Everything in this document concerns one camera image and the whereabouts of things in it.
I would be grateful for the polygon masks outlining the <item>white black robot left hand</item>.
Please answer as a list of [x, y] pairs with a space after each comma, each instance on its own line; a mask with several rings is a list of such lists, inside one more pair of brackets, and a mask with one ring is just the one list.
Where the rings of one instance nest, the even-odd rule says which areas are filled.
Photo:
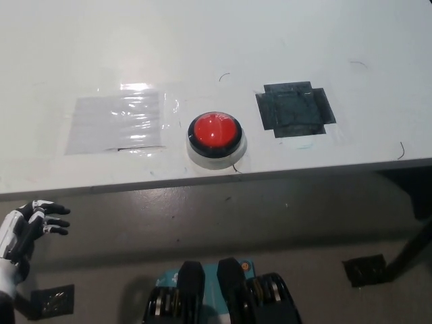
[[57, 216], [68, 214], [68, 208], [48, 200], [33, 200], [8, 213], [1, 224], [1, 280], [23, 282], [34, 242], [45, 234], [67, 235], [70, 223]]

